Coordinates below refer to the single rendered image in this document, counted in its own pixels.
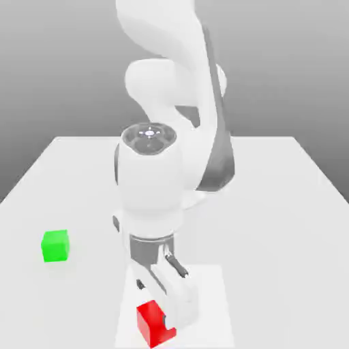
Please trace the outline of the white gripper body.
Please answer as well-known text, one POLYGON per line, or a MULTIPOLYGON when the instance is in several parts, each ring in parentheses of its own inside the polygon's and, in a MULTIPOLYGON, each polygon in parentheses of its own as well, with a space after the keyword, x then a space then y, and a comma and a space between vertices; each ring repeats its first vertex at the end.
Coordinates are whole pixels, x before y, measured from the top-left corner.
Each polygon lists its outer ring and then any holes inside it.
POLYGON ((150 269, 136 262, 135 277, 165 314, 177 313, 177 327, 187 327, 197 320, 198 289, 190 276, 182 278, 168 262, 152 264, 150 269))

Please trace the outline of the small red cube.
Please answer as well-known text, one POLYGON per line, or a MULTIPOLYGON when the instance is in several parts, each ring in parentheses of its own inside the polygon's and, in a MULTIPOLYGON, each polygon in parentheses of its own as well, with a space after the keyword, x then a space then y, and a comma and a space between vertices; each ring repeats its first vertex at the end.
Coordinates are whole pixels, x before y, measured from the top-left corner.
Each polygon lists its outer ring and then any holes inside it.
POLYGON ((139 305, 136 308, 136 316, 138 330, 150 349, 177 335, 177 330, 174 327, 166 328, 164 324, 165 313, 155 300, 139 305))

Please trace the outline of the small green cube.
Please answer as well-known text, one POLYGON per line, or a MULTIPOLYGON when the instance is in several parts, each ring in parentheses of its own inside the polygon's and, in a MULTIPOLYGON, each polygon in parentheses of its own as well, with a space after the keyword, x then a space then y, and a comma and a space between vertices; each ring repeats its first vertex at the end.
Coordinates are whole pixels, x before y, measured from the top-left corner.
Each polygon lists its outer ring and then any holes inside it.
POLYGON ((50 230, 44 233, 41 242, 44 262, 66 261, 70 253, 67 230, 50 230))

